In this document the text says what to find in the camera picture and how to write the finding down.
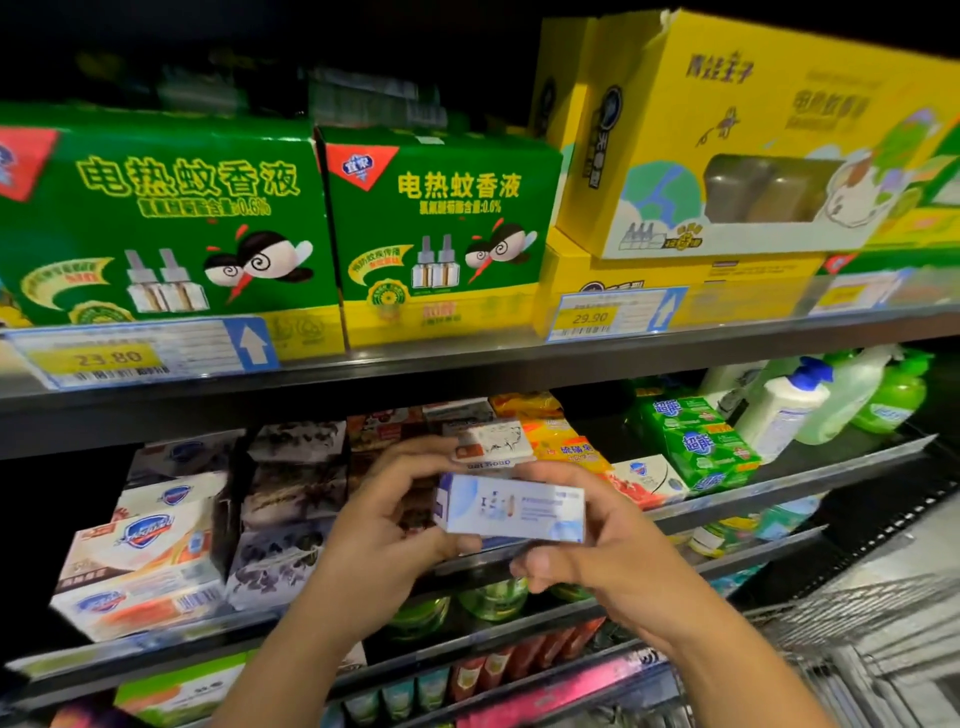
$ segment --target yellow box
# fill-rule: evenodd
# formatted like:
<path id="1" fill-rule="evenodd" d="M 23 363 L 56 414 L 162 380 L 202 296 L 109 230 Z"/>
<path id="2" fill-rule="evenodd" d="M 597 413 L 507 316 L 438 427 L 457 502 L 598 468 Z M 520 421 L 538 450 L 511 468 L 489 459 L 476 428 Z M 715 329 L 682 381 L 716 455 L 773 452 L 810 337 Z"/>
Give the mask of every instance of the yellow box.
<path id="1" fill-rule="evenodd" d="M 786 318 L 793 313 L 823 259 L 823 254 L 803 253 L 604 260 L 551 228 L 534 304 L 534 327 L 543 337 L 561 329 L 601 328 L 616 316 L 627 298 L 624 292 L 669 288 L 685 291 L 667 326 L 654 327 L 655 330 Z M 571 305 L 558 314 L 561 298 L 567 294 L 594 295 L 583 308 Z M 555 334 L 552 338 L 574 337 Z"/>
<path id="2" fill-rule="evenodd" d="M 597 19 L 545 17 L 540 26 L 537 78 L 528 128 L 564 155 L 550 225 L 557 224 L 573 145 L 587 98 L 587 71 Z"/>
<path id="3" fill-rule="evenodd" d="M 960 65 L 694 12 L 598 22 L 557 226 L 604 258 L 861 247 Z"/>

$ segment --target red package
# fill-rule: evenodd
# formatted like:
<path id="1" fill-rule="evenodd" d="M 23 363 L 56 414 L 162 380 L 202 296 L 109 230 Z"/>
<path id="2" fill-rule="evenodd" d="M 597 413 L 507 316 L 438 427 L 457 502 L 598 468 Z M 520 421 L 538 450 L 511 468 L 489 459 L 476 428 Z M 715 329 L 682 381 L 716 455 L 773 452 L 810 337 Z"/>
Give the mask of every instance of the red package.
<path id="1" fill-rule="evenodd" d="M 540 650 L 540 654 L 537 655 L 537 667 L 547 669 L 553 665 L 553 661 L 557 659 L 557 655 L 559 655 L 560 650 L 564 648 L 566 641 L 569 640 L 576 631 L 576 627 L 567 627 L 566 629 L 557 630 L 556 632 L 548 634 L 546 636 L 546 642 L 543 643 L 543 648 Z"/>
<path id="2" fill-rule="evenodd" d="M 453 667 L 450 672 L 450 694 L 453 702 L 466 700 L 476 692 L 480 670 L 486 662 L 486 657 L 473 657 Z"/>
<path id="3" fill-rule="evenodd" d="M 605 621 L 607 621 L 606 617 L 599 617 L 577 627 L 573 637 L 570 638 L 570 642 L 565 644 L 564 649 L 560 651 L 561 659 L 572 660 L 575 657 L 580 657 L 580 653 L 584 651 L 584 647 L 587 646 L 590 638 L 597 633 L 597 630 Z"/>
<path id="4" fill-rule="evenodd" d="M 510 662 L 507 663 L 507 677 L 511 680 L 519 680 L 530 674 L 530 666 L 534 663 L 534 658 L 537 657 L 545 641 L 546 635 L 537 635 L 518 644 L 514 648 Z"/>
<path id="5" fill-rule="evenodd" d="M 507 663 L 510 662 L 510 656 L 514 654 L 515 649 L 516 646 L 511 645 L 487 656 L 487 662 L 480 670 L 480 692 L 488 691 L 500 684 L 500 681 L 503 680 L 503 670 L 506 669 Z"/>

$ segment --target green box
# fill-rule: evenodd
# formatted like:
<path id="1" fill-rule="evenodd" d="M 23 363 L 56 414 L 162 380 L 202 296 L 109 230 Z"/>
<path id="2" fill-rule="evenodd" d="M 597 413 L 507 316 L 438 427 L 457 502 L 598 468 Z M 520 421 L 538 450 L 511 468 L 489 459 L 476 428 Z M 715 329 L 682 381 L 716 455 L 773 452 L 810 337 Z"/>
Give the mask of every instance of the green box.
<path id="1" fill-rule="evenodd" d="M 34 325 L 263 314 L 281 359 L 343 350 L 309 123 L 34 105 L 0 118 L 0 277 Z"/>
<path id="2" fill-rule="evenodd" d="M 559 152 L 509 134 L 322 137 L 352 346 L 529 325 Z"/>
<path id="3" fill-rule="evenodd" d="M 644 439 L 698 496 L 739 488 L 760 465 L 760 456 L 702 397 L 637 400 L 636 407 Z"/>

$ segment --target product package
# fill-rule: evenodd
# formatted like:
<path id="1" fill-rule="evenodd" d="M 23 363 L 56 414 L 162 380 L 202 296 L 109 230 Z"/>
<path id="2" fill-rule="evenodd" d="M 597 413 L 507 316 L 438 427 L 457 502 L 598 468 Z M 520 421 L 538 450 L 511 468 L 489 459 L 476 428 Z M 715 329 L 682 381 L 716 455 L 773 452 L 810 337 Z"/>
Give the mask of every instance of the product package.
<path id="1" fill-rule="evenodd" d="M 955 62 L 686 10 L 593 44 L 557 226 L 604 258 L 859 248 L 958 111 Z"/>
<path id="2" fill-rule="evenodd" d="M 0 186 L 0 277 L 35 325 L 256 314 L 280 360 L 344 350 L 309 123 L 13 104 L 0 116 L 19 159 Z"/>
<path id="3" fill-rule="evenodd" d="M 605 260 L 551 228 L 534 328 L 558 340 L 572 332 L 630 335 L 788 318 L 823 260 L 822 253 Z M 576 319 L 577 306 L 586 304 L 617 312 L 603 321 Z M 576 331 L 590 327 L 597 330 Z"/>
<path id="4" fill-rule="evenodd" d="M 120 493 L 110 520 L 123 521 L 148 513 L 161 513 L 198 500 L 216 498 L 227 487 L 227 478 L 228 475 L 222 471 L 199 473 L 163 483 L 126 488 Z"/>
<path id="5" fill-rule="evenodd" d="M 559 152 L 512 134 L 322 136 L 351 346 L 530 324 Z"/>
<path id="6" fill-rule="evenodd" d="M 215 505 L 78 531 L 50 605 L 94 642 L 213 614 L 224 602 Z"/>
<path id="7" fill-rule="evenodd" d="M 292 602 L 317 566 L 332 525 L 320 519 L 243 533 L 227 579 L 230 606 L 243 611 Z"/>
<path id="8" fill-rule="evenodd" d="M 241 652 L 125 683 L 113 705 L 156 728 L 177 728 L 213 715 L 246 662 Z"/>
<path id="9" fill-rule="evenodd" d="M 643 510 L 679 503 L 690 496 L 690 489 L 662 455 L 613 463 L 605 477 Z"/>
<path id="10" fill-rule="evenodd" d="M 400 407 L 347 417 L 347 436 L 352 452 L 385 449 L 400 440 L 408 440 L 426 432 L 420 407 Z"/>
<path id="11" fill-rule="evenodd" d="M 240 509 L 244 528 L 336 516 L 347 501 L 347 467 L 265 463 Z"/>
<path id="12" fill-rule="evenodd" d="M 258 463 L 325 463 L 344 449 L 347 423 L 264 425 L 248 449 Z"/>
<path id="13" fill-rule="evenodd" d="M 149 485 L 186 475 L 225 471 L 230 453 L 246 430 L 211 432 L 189 440 L 147 443 L 133 455 L 127 484 Z"/>
<path id="14" fill-rule="evenodd" d="M 580 488 L 444 473 L 434 522 L 449 533 L 581 544 L 584 514 Z"/>
<path id="15" fill-rule="evenodd" d="M 596 18 L 592 17 L 545 17 L 540 24 L 540 52 L 528 128 L 533 136 L 564 155 L 551 226 L 557 224 L 587 98 L 587 72 L 596 26 Z"/>

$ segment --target cardboard box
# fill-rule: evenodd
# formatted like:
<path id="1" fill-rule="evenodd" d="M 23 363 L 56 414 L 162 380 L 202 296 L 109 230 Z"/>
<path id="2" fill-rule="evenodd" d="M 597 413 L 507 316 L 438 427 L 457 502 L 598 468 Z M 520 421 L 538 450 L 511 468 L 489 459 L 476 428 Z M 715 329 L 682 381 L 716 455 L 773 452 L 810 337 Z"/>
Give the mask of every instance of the cardboard box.
<path id="1" fill-rule="evenodd" d="M 50 605 L 94 642 L 200 619 L 224 600 L 214 502 L 78 531 Z"/>
<path id="2" fill-rule="evenodd" d="M 0 184 L 0 277 L 35 325 L 258 314 L 281 360 L 344 350 L 309 123 L 0 116 L 0 147 L 19 159 Z"/>
<path id="3" fill-rule="evenodd" d="M 449 533 L 581 544 L 584 513 L 580 488 L 444 473 L 433 520 Z"/>
<path id="4" fill-rule="evenodd" d="M 352 347 L 529 325 L 559 152 L 510 134 L 323 141 Z"/>
<path id="5" fill-rule="evenodd" d="M 557 225 L 604 258 L 859 248 L 960 108 L 955 62 L 685 10 L 593 44 Z"/>

